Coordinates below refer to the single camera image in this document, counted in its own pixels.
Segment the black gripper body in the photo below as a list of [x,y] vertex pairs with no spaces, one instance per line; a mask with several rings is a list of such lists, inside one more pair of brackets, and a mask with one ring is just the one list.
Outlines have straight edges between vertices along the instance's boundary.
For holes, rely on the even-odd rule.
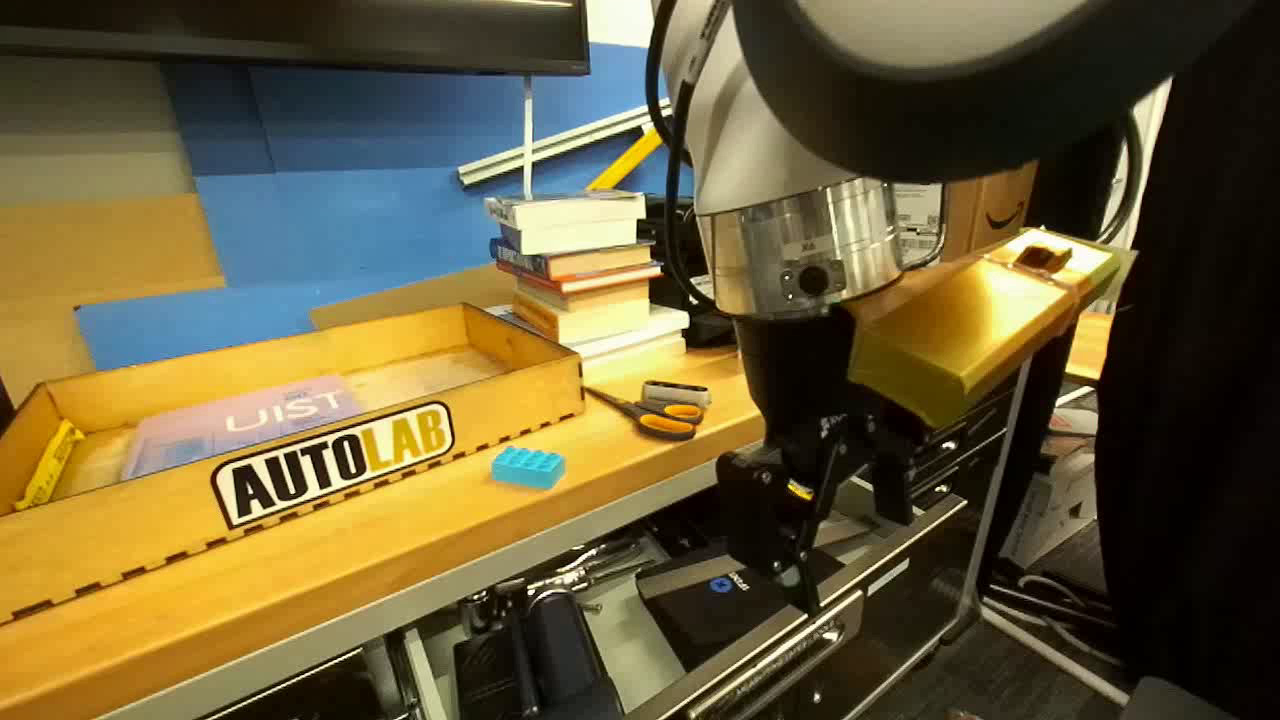
[[738,324],[747,394],[763,414],[763,449],[794,478],[848,478],[872,464],[872,414],[879,398],[848,380],[857,314],[832,308],[810,318]]

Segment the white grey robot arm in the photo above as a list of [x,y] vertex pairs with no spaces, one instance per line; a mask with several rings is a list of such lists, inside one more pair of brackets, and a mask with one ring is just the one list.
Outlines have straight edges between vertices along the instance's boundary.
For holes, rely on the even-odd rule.
[[804,610],[815,527],[866,477],[911,514],[919,451],[1101,290],[1020,253],[907,269],[896,185],[1039,158],[1203,54],[1261,0],[661,0],[652,52],[695,170],[711,308],[763,414],[716,478],[729,551]]

